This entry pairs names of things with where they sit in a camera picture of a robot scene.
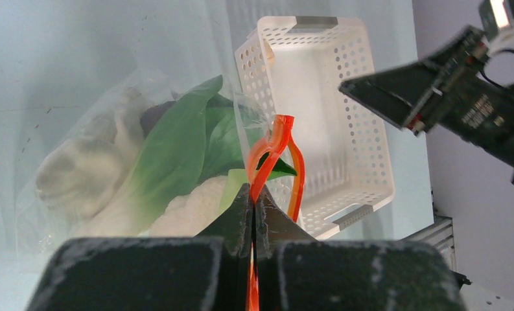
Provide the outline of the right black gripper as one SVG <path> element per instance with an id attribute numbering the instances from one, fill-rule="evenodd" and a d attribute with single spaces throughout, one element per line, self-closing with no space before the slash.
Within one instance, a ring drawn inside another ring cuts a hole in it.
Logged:
<path id="1" fill-rule="evenodd" d="M 419 135 L 440 125 L 514 169 L 514 84 L 486 78 L 483 37 L 467 26 L 418 62 L 343 80 L 338 90 L 398 129 Z"/>

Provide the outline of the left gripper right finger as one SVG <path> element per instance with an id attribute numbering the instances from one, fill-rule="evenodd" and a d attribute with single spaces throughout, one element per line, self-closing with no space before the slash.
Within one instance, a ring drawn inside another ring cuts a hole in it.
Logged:
<path id="1" fill-rule="evenodd" d="M 271 258 L 274 250 L 284 240 L 316 240 L 277 206 L 266 185 L 255 203 L 254 215 L 256 260 Z"/>

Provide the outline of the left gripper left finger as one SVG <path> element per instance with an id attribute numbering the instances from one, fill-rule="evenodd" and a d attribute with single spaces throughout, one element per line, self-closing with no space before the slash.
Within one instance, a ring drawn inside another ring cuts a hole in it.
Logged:
<path id="1" fill-rule="evenodd" d="M 234 197 L 233 203 L 196 237 L 220 238 L 232 257 L 244 258 L 250 254 L 252 228 L 253 205 L 250 185 L 244 183 Z"/>

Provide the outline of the green bok choy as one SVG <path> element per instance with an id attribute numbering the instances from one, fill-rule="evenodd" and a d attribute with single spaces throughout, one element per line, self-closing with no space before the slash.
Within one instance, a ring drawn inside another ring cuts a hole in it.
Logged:
<path id="1" fill-rule="evenodd" d="M 120 235 L 148 235 L 175 197 L 225 176 L 219 217 L 248 180 L 244 148 L 264 137 L 267 128 L 258 105 L 230 93 L 222 76 L 190 88 L 145 138 L 116 200 L 113 230 Z"/>

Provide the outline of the clear zip top bag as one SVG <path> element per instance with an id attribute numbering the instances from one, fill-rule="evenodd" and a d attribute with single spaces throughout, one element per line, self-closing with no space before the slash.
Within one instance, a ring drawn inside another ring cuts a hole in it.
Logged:
<path id="1" fill-rule="evenodd" d="M 248 310 L 250 185 L 298 177 L 289 131 L 222 75 L 176 94 L 163 75 L 107 92 L 39 163 L 19 243 L 48 258 L 29 310 Z"/>

